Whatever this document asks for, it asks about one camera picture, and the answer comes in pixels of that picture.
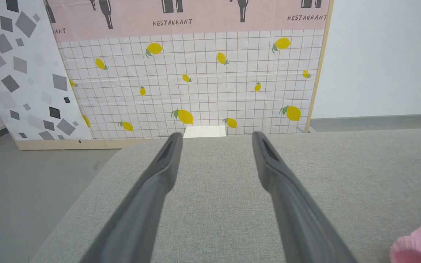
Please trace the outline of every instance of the yellow lemon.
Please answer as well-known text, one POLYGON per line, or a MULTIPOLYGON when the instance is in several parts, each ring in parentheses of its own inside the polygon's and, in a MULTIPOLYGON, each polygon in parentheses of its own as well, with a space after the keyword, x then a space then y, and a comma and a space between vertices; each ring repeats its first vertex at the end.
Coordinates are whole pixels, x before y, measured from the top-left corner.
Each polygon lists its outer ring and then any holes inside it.
POLYGON ((256 86, 254 87, 254 91, 258 92, 261 90, 261 83, 256 82, 256 86))
POLYGON ((95 59, 95 64, 97 65, 98 68, 103 69, 103 70, 107 70, 108 66, 105 65, 105 63, 103 63, 103 61, 99 58, 95 59))
POLYGON ((222 122, 227 123, 230 128, 234 128, 234 129, 236 129, 238 125, 237 121, 232 118, 224 119, 222 122))
POLYGON ((291 42, 287 37, 279 38, 274 43, 274 46, 272 46, 272 53, 275 53, 274 51, 277 51, 277 49, 286 49, 290 46, 291 42))
POLYGON ((186 74, 183 74, 183 80, 186 82, 191 82, 193 81, 192 79, 190 79, 186 74))
POLYGON ((307 70, 303 70, 303 76, 305 78, 311 78, 311 74, 307 70))
POLYGON ((85 116, 85 115, 82 115, 83 117, 84 117, 84 120, 86 121, 86 123, 87 123, 87 127, 89 127, 90 128, 90 121, 89 121, 89 118, 87 118, 87 116, 85 116))
POLYGON ((145 50, 145 56, 148 58, 152 54, 157 55, 162 52, 163 47, 159 43, 151 43, 145 50))
POLYGON ((133 131, 132 125, 128 122, 119 122, 118 126, 123 127, 124 130, 129 130, 130 132, 133 131))
POLYGON ((217 54, 217 61, 220 62, 222 65, 227 65, 230 62, 225 58, 225 55, 221 52, 217 54))
POLYGON ((179 118, 180 121, 184 124, 193 124, 193 116, 191 115, 191 113, 185 110, 174 110, 172 111, 172 116, 175 116, 175 118, 179 118))
POLYGON ((69 80, 69 84, 71 85, 71 87, 75 88, 78 85, 76 83, 74 83, 72 80, 69 80))
POLYGON ((286 106, 279 110, 279 112, 282 111, 282 115, 287 113, 287 118, 291 121, 299 121, 301 117, 301 111, 299 108, 295 106, 286 106))

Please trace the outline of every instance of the white rectangular object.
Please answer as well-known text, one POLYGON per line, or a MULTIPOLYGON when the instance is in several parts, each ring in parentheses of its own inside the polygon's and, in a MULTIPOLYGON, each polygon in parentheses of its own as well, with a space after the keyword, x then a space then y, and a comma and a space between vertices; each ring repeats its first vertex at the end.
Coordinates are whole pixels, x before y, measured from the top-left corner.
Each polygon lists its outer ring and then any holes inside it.
POLYGON ((188 126, 183 138, 225 137, 225 126, 188 126))

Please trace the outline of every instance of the pink banner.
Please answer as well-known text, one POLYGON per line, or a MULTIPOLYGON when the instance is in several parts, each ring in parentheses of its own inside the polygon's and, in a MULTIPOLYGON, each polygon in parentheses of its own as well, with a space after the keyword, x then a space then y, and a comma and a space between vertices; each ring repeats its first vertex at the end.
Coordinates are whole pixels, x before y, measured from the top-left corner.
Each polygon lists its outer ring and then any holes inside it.
POLYGON ((57 42, 324 29, 328 0, 43 0, 57 42))

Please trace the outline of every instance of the bottle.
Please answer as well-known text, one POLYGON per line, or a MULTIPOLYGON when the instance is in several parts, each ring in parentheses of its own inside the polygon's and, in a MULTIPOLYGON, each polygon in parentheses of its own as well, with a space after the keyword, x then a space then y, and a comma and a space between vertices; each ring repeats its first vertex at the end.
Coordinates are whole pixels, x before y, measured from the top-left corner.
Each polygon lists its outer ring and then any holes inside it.
POLYGON ((183 11, 183 3, 182 0, 177 0, 177 12, 181 13, 183 11))
POLYGON ((45 0, 45 9, 46 9, 46 13, 48 14, 48 19, 50 20, 50 23, 56 23, 55 15, 53 15, 53 10, 50 7, 48 0, 45 0))
POLYGON ((301 0, 301 8, 311 8, 312 0, 301 0))
POLYGON ((163 13, 173 13, 173 0, 162 0, 163 13))
POLYGON ((98 4, 100 5, 102 13, 105 15, 105 19, 107 20, 108 29, 113 29, 113 25, 111 23, 110 0, 98 0, 98 4))
POLYGON ((246 6, 248 5, 249 0, 238 0, 238 5, 240 6, 240 22, 244 22, 246 17, 246 6))

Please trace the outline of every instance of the wallpaper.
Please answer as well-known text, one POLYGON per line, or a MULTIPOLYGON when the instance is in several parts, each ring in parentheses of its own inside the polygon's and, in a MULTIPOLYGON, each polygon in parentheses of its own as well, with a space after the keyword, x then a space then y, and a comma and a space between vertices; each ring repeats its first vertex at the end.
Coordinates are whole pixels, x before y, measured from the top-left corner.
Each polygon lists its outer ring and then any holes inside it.
POLYGON ((38 0, 0 0, 0 115, 16 140, 92 139, 38 0))
POLYGON ((305 131, 326 0, 45 5, 95 139, 166 137, 190 125, 305 131))

